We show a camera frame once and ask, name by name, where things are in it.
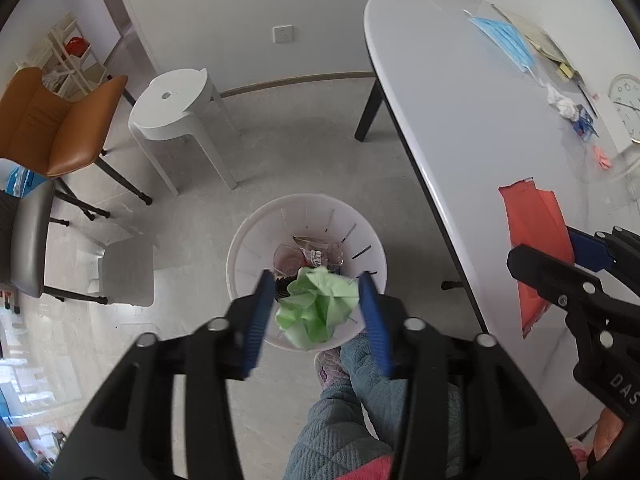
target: white wall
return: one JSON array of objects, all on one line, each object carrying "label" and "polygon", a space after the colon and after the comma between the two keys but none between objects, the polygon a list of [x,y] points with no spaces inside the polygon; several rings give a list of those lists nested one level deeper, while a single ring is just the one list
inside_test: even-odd
[{"label": "white wall", "polygon": [[23,58],[70,11],[78,17],[96,55],[102,60],[109,55],[120,35],[103,0],[20,0],[0,31],[0,92],[10,63]]},{"label": "white wall", "polygon": [[[367,0],[124,0],[158,72],[206,67],[218,89],[314,73],[370,70]],[[271,29],[296,26],[274,44]]]},{"label": "white wall", "polygon": [[611,0],[488,0],[544,28],[593,92],[612,79],[640,77],[640,49]]}]

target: white tissue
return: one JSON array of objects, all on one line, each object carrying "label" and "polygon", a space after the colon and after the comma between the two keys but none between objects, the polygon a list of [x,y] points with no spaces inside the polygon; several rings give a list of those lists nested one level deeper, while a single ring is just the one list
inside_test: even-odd
[{"label": "white tissue", "polygon": [[562,95],[558,90],[553,88],[549,83],[546,84],[546,100],[550,105],[554,105],[560,112],[560,116],[570,121],[577,121],[580,118],[580,112],[576,103]]}]

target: black table leg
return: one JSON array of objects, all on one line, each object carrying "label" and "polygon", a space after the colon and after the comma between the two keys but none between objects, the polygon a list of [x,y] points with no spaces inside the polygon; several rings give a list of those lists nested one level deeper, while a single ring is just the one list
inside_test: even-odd
[{"label": "black table leg", "polygon": [[362,117],[360,118],[360,123],[356,128],[356,140],[362,142],[364,138],[367,136],[369,129],[371,127],[371,123],[373,119],[376,118],[376,114],[378,110],[380,110],[380,105],[382,104],[382,88],[380,87],[380,82],[378,78],[376,78],[375,83],[373,83],[373,88],[371,89],[371,93],[369,94],[369,99],[367,100],[367,105],[364,107],[364,111],[362,113]]}]

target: baseboard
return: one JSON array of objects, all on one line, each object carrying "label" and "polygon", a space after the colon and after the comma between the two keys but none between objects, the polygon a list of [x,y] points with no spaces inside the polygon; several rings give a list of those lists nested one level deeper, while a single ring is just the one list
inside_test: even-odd
[{"label": "baseboard", "polygon": [[265,83],[256,83],[238,88],[231,88],[220,92],[222,97],[231,97],[232,95],[246,94],[255,90],[264,90],[265,88],[275,88],[276,86],[293,85],[296,83],[309,83],[313,81],[328,81],[332,79],[357,79],[361,77],[375,77],[373,72],[334,72],[329,74],[313,74],[299,75],[296,77],[287,77],[284,79],[276,79],[275,81],[267,81]]}]

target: blue gripper pad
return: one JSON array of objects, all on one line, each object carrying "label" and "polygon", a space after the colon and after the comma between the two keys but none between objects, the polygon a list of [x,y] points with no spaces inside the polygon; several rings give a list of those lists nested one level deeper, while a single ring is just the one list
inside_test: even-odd
[{"label": "blue gripper pad", "polygon": [[276,284],[273,275],[268,270],[264,270],[254,290],[252,299],[255,301],[255,307],[244,332],[242,373],[245,376],[248,376],[249,372],[258,364],[264,331],[269,322],[269,314],[275,295]]},{"label": "blue gripper pad", "polygon": [[571,228],[569,228],[569,239],[574,248],[576,264],[593,272],[613,268],[615,261],[603,241]]},{"label": "blue gripper pad", "polygon": [[367,339],[376,365],[383,375],[391,377],[394,371],[391,337],[384,322],[378,303],[378,290],[371,275],[363,272],[358,278],[360,310],[367,326]]}]

